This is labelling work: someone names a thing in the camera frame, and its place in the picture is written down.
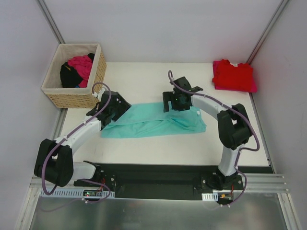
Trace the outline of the teal t shirt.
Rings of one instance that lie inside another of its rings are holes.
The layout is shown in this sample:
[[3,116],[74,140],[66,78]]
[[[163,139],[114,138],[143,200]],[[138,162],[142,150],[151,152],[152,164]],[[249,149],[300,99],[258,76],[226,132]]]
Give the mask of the teal t shirt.
[[102,138],[147,138],[167,135],[197,134],[206,131],[200,109],[164,112],[164,104],[134,104],[117,121],[101,132]]

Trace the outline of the wicker basket with liner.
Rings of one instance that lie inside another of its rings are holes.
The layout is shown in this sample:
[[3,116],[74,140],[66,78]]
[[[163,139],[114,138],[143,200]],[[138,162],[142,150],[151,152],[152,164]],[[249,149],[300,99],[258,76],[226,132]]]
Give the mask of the wicker basket with liner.
[[[64,88],[60,80],[60,69],[64,62],[75,56],[94,54],[93,66],[89,75],[87,87]],[[57,108],[92,108],[97,99],[92,91],[98,92],[106,72],[106,61],[100,44],[60,44],[51,61],[41,90]]]

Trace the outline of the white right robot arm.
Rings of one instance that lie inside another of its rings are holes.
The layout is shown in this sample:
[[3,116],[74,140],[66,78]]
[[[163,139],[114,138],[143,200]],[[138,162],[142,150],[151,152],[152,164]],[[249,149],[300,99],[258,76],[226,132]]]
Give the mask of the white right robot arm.
[[252,136],[249,118],[242,104],[228,107],[201,91],[198,86],[192,88],[185,77],[175,80],[173,90],[162,93],[164,112],[186,111],[194,106],[216,119],[223,153],[216,173],[206,179],[206,185],[216,190],[227,189],[238,174],[240,149]]

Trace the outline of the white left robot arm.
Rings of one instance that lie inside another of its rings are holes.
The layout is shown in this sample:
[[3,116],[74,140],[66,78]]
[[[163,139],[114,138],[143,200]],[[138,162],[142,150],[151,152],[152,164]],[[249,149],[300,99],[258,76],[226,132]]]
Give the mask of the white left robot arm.
[[118,92],[107,91],[99,95],[99,101],[88,111],[84,120],[70,133],[57,139],[41,142],[35,162],[34,174],[42,184],[50,182],[64,187],[69,181],[84,179],[90,186],[101,182],[101,167],[89,161],[75,162],[73,155],[95,134],[111,122],[116,122],[129,109],[128,103]]

